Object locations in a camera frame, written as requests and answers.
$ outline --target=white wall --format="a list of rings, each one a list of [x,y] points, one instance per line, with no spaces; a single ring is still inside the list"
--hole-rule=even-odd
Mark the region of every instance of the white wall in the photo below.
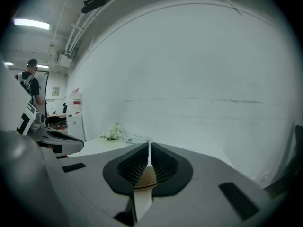
[[[96,38],[68,91],[82,90],[88,140],[121,121],[157,142],[221,148],[264,186],[301,123],[299,66],[285,36],[267,23],[226,7],[182,5]]]
[[[66,85],[67,77],[63,74],[55,74],[50,72],[46,86],[46,110],[49,114],[52,110],[56,110],[56,113],[62,113],[63,103],[66,103]],[[53,87],[60,87],[59,96],[53,96]]]

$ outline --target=fluorescent light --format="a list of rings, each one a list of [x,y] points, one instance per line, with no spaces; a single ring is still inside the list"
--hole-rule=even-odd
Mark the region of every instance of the fluorescent light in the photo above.
[[[37,65],[37,67],[49,68],[48,66]]]
[[[32,26],[32,27],[43,28],[43,29],[49,30],[48,23],[43,23],[43,22],[34,21],[34,20],[30,20],[30,19],[16,18],[16,19],[14,19],[14,24]]]

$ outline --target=framed picture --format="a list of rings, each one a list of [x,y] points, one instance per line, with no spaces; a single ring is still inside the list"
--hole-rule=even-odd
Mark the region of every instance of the framed picture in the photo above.
[[[60,87],[53,87],[53,96],[59,96]]]

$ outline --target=black cap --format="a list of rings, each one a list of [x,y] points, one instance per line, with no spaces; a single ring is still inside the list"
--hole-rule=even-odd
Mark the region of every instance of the black cap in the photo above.
[[[27,67],[34,67],[38,64],[38,61],[36,59],[30,59],[27,63]]]

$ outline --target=small box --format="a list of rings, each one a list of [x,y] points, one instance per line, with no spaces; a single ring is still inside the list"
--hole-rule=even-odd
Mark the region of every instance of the small box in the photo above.
[[[58,62],[57,63],[60,66],[70,67],[71,62],[72,62],[72,59],[67,58],[66,55],[59,54],[59,56],[58,56]]]

